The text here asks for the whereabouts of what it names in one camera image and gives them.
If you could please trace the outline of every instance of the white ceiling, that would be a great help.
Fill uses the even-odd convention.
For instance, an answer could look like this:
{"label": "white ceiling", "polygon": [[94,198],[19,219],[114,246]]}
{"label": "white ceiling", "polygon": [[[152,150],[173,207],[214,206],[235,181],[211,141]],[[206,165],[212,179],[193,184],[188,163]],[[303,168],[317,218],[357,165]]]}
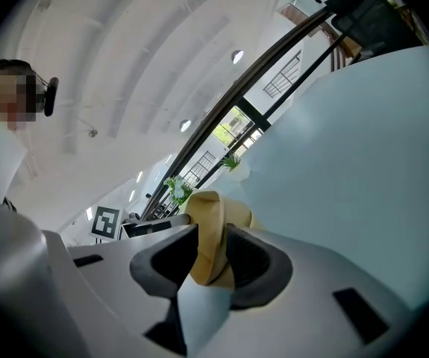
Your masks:
{"label": "white ceiling", "polygon": [[[6,33],[23,24],[16,53],[0,54],[60,86],[54,115],[17,134],[28,153],[8,197],[41,228],[59,230],[178,151],[254,61],[276,2],[25,0],[7,24]],[[245,56],[234,66],[238,48]],[[183,119],[193,120],[184,134]]]}

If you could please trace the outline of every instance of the recessed ceiling light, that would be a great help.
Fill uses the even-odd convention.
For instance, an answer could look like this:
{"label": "recessed ceiling light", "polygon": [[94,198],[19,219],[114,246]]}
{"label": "recessed ceiling light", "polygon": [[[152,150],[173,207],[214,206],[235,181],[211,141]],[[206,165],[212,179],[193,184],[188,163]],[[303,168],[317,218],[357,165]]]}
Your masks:
{"label": "recessed ceiling light", "polygon": [[88,220],[93,219],[92,207],[88,208],[88,210],[87,210],[87,219]]}
{"label": "recessed ceiling light", "polygon": [[231,55],[232,63],[236,65],[244,55],[244,51],[234,51]]}
{"label": "recessed ceiling light", "polygon": [[186,131],[190,125],[191,125],[191,121],[189,119],[185,119],[185,120],[181,121],[181,123],[179,124],[179,128],[181,129],[181,133]]}

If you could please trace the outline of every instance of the potted plant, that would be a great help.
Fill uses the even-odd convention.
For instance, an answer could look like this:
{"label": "potted plant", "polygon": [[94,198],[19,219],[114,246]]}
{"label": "potted plant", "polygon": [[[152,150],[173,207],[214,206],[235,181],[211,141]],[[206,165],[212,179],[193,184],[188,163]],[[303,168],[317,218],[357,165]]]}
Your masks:
{"label": "potted plant", "polygon": [[235,182],[242,182],[249,178],[251,174],[251,170],[247,164],[245,162],[241,163],[241,158],[233,152],[230,152],[226,157],[222,158],[221,167],[228,170],[229,179]]}
{"label": "potted plant", "polygon": [[184,183],[181,176],[176,178],[167,178],[164,185],[171,189],[171,200],[179,207],[188,199],[192,194],[192,188]]}

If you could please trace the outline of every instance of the light blue panel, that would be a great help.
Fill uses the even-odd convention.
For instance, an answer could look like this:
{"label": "light blue panel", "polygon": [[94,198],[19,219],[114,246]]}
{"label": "light blue panel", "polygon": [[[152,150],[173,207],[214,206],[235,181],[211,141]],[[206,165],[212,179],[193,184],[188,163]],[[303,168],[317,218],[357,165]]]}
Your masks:
{"label": "light blue panel", "polygon": [[271,232],[331,248],[415,308],[429,300],[429,47],[318,79],[244,154]]}

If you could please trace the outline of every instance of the ceiling light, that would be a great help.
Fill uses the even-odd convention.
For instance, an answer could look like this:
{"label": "ceiling light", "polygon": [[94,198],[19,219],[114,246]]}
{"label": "ceiling light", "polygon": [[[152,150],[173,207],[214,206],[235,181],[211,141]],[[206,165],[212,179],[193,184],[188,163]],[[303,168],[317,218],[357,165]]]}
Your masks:
{"label": "ceiling light", "polygon": [[231,55],[232,63],[236,65],[244,55],[244,51],[234,51]]}
{"label": "ceiling light", "polygon": [[90,208],[87,210],[87,219],[88,219],[88,220],[93,219],[92,207],[90,207]]}
{"label": "ceiling light", "polygon": [[185,120],[181,121],[181,123],[179,124],[179,128],[181,129],[181,133],[186,131],[190,125],[191,125],[191,121],[189,119],[185,119]]}

